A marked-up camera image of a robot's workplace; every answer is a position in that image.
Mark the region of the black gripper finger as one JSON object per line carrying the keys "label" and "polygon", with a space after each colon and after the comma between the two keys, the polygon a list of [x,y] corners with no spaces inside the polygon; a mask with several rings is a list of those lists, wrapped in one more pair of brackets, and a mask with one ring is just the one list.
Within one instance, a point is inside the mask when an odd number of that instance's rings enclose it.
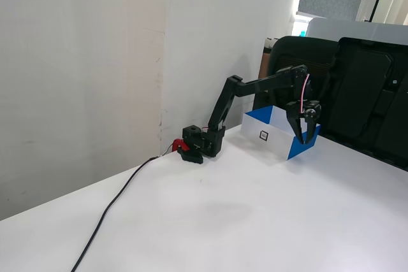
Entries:
{"label": "black gripper finger", "polygon": [[317,122],[315,120],[305,120],[305,122],[307,124],[305,144],[309,144],[315,135]]}
{"label": "black gripper finger", "polygon": [[303,118],[302,113],[287,113],[286,114],[287,120],[300,143],[303,143],[303,134],[302,134],[302,127],[301,127],[301,119]]}

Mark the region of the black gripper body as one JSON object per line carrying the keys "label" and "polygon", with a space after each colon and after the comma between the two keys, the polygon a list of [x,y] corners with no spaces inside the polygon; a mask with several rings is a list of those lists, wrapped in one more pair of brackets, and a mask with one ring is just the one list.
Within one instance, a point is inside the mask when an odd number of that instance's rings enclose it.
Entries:
{"label": "black gripper body", "polygon": [[288,120],[300,120],[317,123],[321,115],[319,101],[292,101],[286,105],[286,117]]}

